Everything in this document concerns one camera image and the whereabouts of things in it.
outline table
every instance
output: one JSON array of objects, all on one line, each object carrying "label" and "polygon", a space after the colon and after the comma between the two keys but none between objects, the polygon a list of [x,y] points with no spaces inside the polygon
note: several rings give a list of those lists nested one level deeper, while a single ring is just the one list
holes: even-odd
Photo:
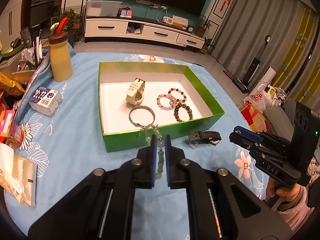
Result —
[{"label": "table", "polygon": [[[63,102],[55,116],[48,117],[33,111],[28,105],[28,95],[16,116],[18,123],[31,128],[33,136],[26,150],[16,151],[38,164],[35,208],[20,205],[8,192],[5,194],[12,219],[25,234],[40,216],[95,168],[104,168],[106,171],[119,168],[122,163],[134,158],[138,150],[112,153],[105,150],[98,107],[98,68],[100,61],[143,61],[148,60],[148,57],[121,53],[75,54],[72,48],[70,51],[73,68],[70,79],[65,82],[54,81],[48,65],[28,92],[28,95],[32,94],[40,85],[59,90]],[[248,128],[248,124],[235,104],[203,67],[174,59],[155,59],[157,62],[188,65],[225,111],[211,129],[221,134],[222,141],[217,146],[199,145],[192,150],[188,146],[187,137],[172,140],[172,145],[183,149],[186,158],[205,169],[217,170],[225,167],[238,176],[239,171],[244,169],[239,168],[235,160],[241,157],[244,159],[249,154],[230,143],[229,134],[235,126]],[[264,198],[268,176],[252,163],[247,171],[239,179],[252,192]],[[152,190],[136,190],[132,220],[133,240],[184,240],[188,239],[188,234],[185,190],[170,190],[165,172],[161,179],[156,180]]]}]

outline hand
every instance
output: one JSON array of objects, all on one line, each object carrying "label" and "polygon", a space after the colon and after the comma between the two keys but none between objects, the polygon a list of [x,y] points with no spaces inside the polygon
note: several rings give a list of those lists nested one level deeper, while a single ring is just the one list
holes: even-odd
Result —
[{"label": "hand", "polygon": [[268,186],[266,189],[267,198],[274,197],[276,194],[285,197],[285,202],[293,201],[299,194],[301,186],[295,184],[293,187],[280,187],[276,189],[277,181],[273,178],[269,178]]}]

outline flower print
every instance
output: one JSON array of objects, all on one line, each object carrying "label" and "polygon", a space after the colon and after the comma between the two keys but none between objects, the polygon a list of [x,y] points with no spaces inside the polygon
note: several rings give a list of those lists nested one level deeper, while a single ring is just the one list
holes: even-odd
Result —
[{"label": "flower print", "polygon": [[157,62],[164,63],[163,59],[158,56],[149,56],[149,55],[139,55],[140,58],[143,58],[142,62]]},{"label": "flower print", "polygon": [[20,124],[20,128],[23,132],[23,142],[20,146],[20,150],[28,150],[30,143],[32,141],[31,128],[29,122]]},{"label": "flower print", "polygon": [[243,151],[241,151],[240,157],[241,157],[240,159],[235,160],[235,164],[240,168],[238,177],[241,178],[242,174],[244,173],[244,177],[248,179],[250,178],[249,165],[251,164],[251,157],[250,156],[245,157]]}]

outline blue gripper pad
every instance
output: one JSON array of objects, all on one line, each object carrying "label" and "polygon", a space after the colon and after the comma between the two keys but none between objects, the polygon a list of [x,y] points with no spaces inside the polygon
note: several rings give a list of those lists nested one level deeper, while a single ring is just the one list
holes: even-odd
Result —
[{"label": "blue gripper pad", "polygon": [[234,132],[240,131],[242,136],[244,136],[254,142],[262,143],[262,138],[260,137],[260,135],[258,135],[257,133],[254,133],[250,130],[247,130],[246,128],[243,128],[241,126],[236,126],[233,131]]},{"label": "blue gripper pad", "polygon": [[151,160],[151,187],[155,186],[156,181],[156,161],[157,161],[157,139],[156,136],[152,136],[150,150],[152,150],[152,160]]},{"label": "blue gripper pad", "polygon": [[170,178],[170,157],[169,157],[170,147],[171,147],[170,136],[166,136],[165,141],[164,141],[164,151],[165,151],[165,167],[167,170],[168,187],[170,187],[170,181],[171,181],[171,178]]}]

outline floor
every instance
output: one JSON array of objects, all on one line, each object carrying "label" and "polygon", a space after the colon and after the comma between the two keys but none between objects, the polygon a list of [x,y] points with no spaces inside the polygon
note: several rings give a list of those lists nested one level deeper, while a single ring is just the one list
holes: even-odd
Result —
[{"label": "floor", "polygon": [[213,78],[220,84],[229,97],[233,100],[237,107],[242,107],[243,99],[247,96],[242,94],[239,89],[224,74],[225,68],[217,62],[214,57],[209,54],[194,53],[185,49],[174,49],[162,46],[129,43],[129,42],[88,42],[79,41],[75,44],[74,50],[79,52],[114,52],[114,53],[132,53],[145,54],[159,57],[167,57],[195,63],[203,66]]}]

